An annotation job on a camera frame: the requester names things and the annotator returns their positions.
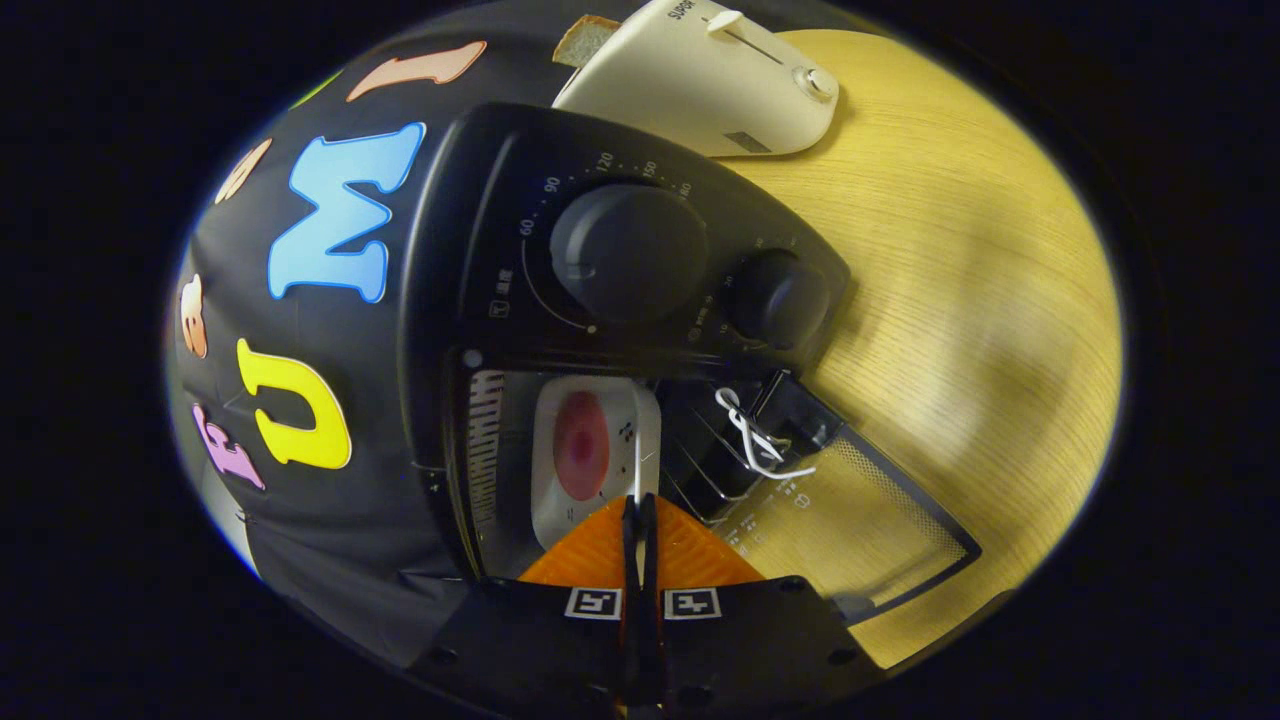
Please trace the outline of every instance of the wooden table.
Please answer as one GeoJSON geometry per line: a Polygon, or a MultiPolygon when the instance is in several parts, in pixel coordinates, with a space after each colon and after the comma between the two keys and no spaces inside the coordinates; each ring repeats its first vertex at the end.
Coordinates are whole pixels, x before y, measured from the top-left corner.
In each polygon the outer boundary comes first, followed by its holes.
{"type": "MultiPolygon", "coordinates": [[[[1119,301],[1069,181],[993,102],[893,40],[782,37],[840,78],[832,128],[804,152],[723,163],[805,218],[859,283],[806,384],[983,548],[851,629],[892,666],[1016,588],[1080,512],[1119,407],[1119,301]]],[[[864,591],[881,580],[867,559],[920,539],[881,521],[884,498],[858,488],[827,462],[796,491],[805,507],[756,493],[719,533],[739,529],[768,577],[864,591]]]]}

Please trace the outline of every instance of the letter sticker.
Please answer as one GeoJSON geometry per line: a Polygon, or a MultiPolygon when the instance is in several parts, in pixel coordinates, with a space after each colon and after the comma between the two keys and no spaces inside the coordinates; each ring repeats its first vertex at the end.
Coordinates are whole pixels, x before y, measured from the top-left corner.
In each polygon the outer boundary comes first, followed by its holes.
{"type": "Polygon", "coordinates": [[[349,287],[365,302],[378,302],[387,291],[387,246],[376,240],[357,252],[334,249],[375,231],[392,211],[349,187],[370,182],[383,193],[394,192],[408,177],[422,145],[426,126],[410,123],[387,135],[329,142],[317,137],[298,156],[289,190],[316,206],[271,243],[266,284],[280,300],[294,284],[349,287]]]}
{"type": "Polygon", "coordinates": [[[218,468],[218,471],[223,474],[239,475],[253,483],[257,489],[266,489],[244,448],[239,443],[230,442],[221,428],[206,423],[204,407],[193,405],[191,413],[196,416],[196,429],[200,430],[200,437],[204,438],[205,447],[209,448],[209,460],[212,461],[214,468],[218,468]]]}
{"type": "Polygon", "coordinates": [[[182,296],[178,302],[182,316],[182,340],[187,343],[187,350],[204,359],[209,355],[209,338],[205,334],[205,297],[200,275],[192,275],[191,282],[182,287],[182,296]]]}
{"type": "Polygon", "coordinates": [[[329,470],[347,465],[351,460],[351,434],[338,398],[324,378],[297,360],[253,352],[244,338],[236,343],[236,359],[250,395],[257,395],[262,386],[296,392],[315,414],[316,427],[306,430],[275,423],[261,409],[253,413],[273,457],[282,464],[296,460],[329,470]]]}
{"type": "Polygon", "coordinates": [[[236,163],[236,167],[232,168],[230,174],[227,176],[225,181],[223,181],[223,186],[218,188],[218,196],[214,197],[214,205],[218,205],[223,200],[227,200],[230,196],[236,195],[236,192],[239,190],[239,186],[244,184],[244,181],[248,178],[248,174],[253,172],[253,168],[257,167],[257,161],[262,159],[262,155],[266,155],[266,149],[270,146],[271,146],[271,138],[269,137],[264,140],[261,143],[259,143],[257,147],[250,150],[247,155],[241,158],[239,163],[236,163]]]}
{"type": "Polygon", "coordinates": [[[407,60],[392,58],[374,68],[372,72],[356,83],[356,87],[351,88],[351,94],[347,95],[347,102],[371,90],[401,82],[415,79],[430,79],[435,85],[453,82],[462,77],[462,73],[467,72],[471,63],[476,61],[476,58],[484,53],[488,45],[484,40],[477,40],[462,47],[431,53],[430,55],[419,55],[407,60]]]}

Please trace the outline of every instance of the toaster knob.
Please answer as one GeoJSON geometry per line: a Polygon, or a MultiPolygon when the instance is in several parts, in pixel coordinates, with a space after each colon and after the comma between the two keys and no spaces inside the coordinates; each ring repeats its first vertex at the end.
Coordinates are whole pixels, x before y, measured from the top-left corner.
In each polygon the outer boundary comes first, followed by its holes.
{"type": "Polygon", "coordinates": [[[740,333],[786,351],[822,325],[831,290],[818,269],[785,250],[768,250],[736,273],[728,305],[740,333]]]}
{"type": "Polygon", "coordinates": [[[703,284],[707,223],[666,190],[608,184],[570,202],[550,251],[556,278],[599,320],[660,320],[703,284]]]}

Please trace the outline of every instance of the white container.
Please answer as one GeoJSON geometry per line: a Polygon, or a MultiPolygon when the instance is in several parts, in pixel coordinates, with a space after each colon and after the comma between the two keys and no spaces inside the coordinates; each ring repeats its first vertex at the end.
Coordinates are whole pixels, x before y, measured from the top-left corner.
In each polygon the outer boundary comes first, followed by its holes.
{"type": "Polygon", "coordinates": [[[658,492],[662,416],[658,400],[628,378],[568,375],[543,386],[534,411],[534,461],[530,510],[534,536],[550,550],[588,515],[623,495],[637,500],[658,492]],[[575,500],[556,473],[556,419],[575,392],[589,392],[604,411],[608,465],[599,492],[575,500]]]}

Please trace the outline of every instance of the blue letter m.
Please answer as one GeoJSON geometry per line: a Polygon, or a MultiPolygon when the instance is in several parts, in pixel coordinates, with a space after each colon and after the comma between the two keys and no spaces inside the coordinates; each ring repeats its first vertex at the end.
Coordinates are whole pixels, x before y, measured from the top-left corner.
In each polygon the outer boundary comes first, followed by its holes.
{"type": "Polygon", "coordinates": [[[266,284],[280,300],[294,284],[326,284],[360,291],[365,302],[387,292],[387,246],[370,241],[358,252],[333,249],[385,225],[392,211],[349,187],[370,182],[394,192],[408,177],[426,126],[411,123],[397,132],[326,142],[311,141],[289,174],[289,190],[316,206],[284,231],[266,259],[266,284]]]}

